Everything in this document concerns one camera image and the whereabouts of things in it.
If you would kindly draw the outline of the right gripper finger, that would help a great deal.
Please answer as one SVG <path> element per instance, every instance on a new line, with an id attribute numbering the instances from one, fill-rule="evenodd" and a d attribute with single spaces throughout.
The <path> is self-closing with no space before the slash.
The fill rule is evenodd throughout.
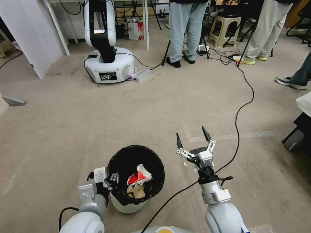
<path id="1" fill-rule="evenodd" d="M 179 134 L 176 133 L 177 154 L 185 158 L 187 161 L 195 161 L 195 155 L 183 149 Z"/>
<path id="2" fill-rule="evenodd" d="M 204 126 L 202 126 L 202 131 L 203 131 L 203 134 L 204 134 L 204 137 L 205 137 L 206 141 L 208 142 L 207 150 L 211 154 L 213 154 L 213 150 L 214 150 L 215 145 L 216 145 L 216 140 L 213 140 L 211 138 L 211 135 L 209 134 L 209 132 L 207 132 L 207 130 L 204 128 Z"/>

